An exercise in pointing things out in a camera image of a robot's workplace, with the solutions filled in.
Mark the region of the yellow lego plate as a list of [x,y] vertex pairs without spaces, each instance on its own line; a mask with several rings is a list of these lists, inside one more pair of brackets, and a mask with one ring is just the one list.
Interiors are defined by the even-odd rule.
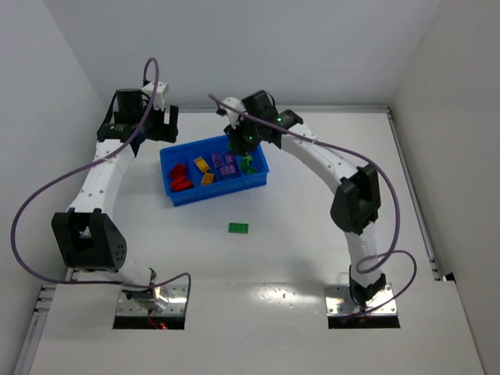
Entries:
[[201,173],[206,173],[210,170],[209,164],[202,158],[198,157],[194,160],[194,164],[199,169]]

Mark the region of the large green lego plate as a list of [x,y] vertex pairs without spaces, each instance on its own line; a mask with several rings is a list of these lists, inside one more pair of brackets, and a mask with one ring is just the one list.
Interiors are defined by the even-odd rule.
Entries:
[[228,225],[228,232],[232,234],[247,234],[248,231],[248,223],[229,223]]

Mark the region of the yellow butterfly lego brick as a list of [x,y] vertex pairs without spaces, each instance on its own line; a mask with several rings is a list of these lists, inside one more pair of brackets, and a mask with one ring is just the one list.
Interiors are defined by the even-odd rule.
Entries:
[[213,184],[215,181],[216,181],[216,175],[214,173],[205,172],[201,180],[201,185],[208,186],[210,184]]

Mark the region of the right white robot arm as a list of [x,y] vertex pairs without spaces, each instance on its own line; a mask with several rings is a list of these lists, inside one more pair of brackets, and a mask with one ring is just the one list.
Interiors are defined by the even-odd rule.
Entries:
[[380,186],[374,166],[357,166],[320,146],[304,120],[290,109],[279,112],[265,91],[242,100],[225,98],[216,112],[230,121],[224,132],[237,155],[268,142],[300,160],[329,187],[334,195],[330,216],[345,234],[351,260],[350,294],[357,305],[366,307],[386,284],[385,275],[375,267]]

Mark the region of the small green lego brick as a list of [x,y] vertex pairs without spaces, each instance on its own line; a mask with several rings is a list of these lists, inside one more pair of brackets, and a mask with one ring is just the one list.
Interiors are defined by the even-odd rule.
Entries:
[[253,158],[251,155],[244,156],[241,159],[240,168],[242,170],[247,170],[248,168],[251,168],[252,167],[252,160],[253,160]]

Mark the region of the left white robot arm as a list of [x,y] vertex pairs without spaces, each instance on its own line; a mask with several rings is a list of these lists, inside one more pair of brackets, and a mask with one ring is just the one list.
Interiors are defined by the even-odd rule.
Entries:
[[147,294],[155,271],[127,253],[125,237],[113,222],[123,177],[144,140],[174,143],[179,109],[167,106],[167,84],[119,89],[97,132],[95,160],[77,197],[52,217],[52,230],[69,268],[96,273],[128,295]]

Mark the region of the plain purple rounded lego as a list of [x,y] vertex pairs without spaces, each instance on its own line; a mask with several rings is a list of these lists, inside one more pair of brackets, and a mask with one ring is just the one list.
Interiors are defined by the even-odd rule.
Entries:
[[238,169],[235,165],[227,165],[219,168],[220,178],[222,180],[228,180],[238,177]]

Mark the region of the purple butterfly lego brick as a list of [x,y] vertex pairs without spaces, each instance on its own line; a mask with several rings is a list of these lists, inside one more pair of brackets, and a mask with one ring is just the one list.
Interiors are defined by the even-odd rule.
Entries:
[[218,153],[218,152],[212,153],[211,159],[212,159],[212,163],[216,169],[224,167],[223,158],[222,158],[220,153]]

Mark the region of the small red lego brick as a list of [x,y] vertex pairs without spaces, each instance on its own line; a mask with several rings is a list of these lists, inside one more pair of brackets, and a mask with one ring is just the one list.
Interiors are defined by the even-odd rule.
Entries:
[[183,163],[177,163],[169,172],[169,177],[171,179],[177,179],[180,176],[184,176],[188,168]]

